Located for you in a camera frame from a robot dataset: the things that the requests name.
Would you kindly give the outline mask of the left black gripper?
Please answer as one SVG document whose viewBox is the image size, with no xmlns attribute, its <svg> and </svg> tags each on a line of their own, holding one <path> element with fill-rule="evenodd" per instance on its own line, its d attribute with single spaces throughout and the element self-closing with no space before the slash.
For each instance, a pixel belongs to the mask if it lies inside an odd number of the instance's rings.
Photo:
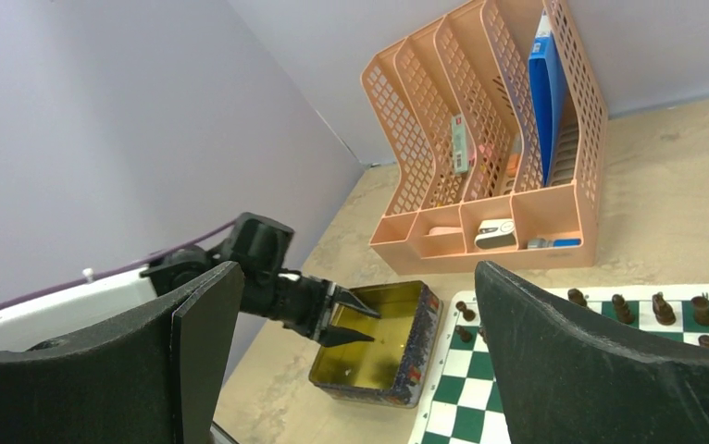
<svg viewBox="0 0 709 444">
<path fill-rule="evenodd" d="M 312 339 L 322 347 L 338 347 L 355 342 L 373 342 L 368 334 L 330 323 L 334 304 L 367 317 L 381 314 L 362 302 L 350 290 L 326 279 L 297 274 L 245 280 L 241 311 L 280 321 L 284 327 Z"/>
</svg>

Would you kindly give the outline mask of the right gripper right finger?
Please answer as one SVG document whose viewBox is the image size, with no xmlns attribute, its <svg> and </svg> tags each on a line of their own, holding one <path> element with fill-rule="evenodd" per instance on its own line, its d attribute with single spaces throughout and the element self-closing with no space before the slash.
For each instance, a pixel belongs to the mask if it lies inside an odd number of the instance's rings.
<svg viewBox="0 0 709 444">
<path fill-rule="evenodd" d="M 514 443 L 709 443 L 709 300 L 693 343 L 607 317 L 493 262 L 475 271 L 481 326 Z"/>
</svg>

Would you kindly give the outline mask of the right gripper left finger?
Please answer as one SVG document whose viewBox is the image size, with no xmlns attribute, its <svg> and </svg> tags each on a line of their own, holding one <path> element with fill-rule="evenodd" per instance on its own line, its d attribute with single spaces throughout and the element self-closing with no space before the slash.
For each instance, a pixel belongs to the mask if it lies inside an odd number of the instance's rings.
<svg viewBox="0 0 709 444">
<path fill-rule="evenodd" d="M 26 351 L 0 351 L 0 443 L 206 443 L 244 275 L 167 295 Z"/>
</svg>

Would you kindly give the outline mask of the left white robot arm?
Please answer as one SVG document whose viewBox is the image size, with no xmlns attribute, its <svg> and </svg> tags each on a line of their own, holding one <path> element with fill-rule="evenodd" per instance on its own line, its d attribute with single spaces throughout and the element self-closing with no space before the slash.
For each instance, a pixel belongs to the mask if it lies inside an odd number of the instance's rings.
<svg viewBox="0 0 709 444">
<path fill-rule="evenodd" d="M 334 326 L 332 315 L 342 306 L 379 319 L 376 309 L 335 282 L 284 266 L 293 236 L 292 228 L 245 212 L 199 238 L 120 268 L 86 268 L 76 280 L 0 302 L 0 351 L 26 351 L 92 326 L 166 295 L 227 261 L 244 272 L 240 312 L 280 321 L 323 347 L 371 341 L 366 333 Z"/>
</svg>

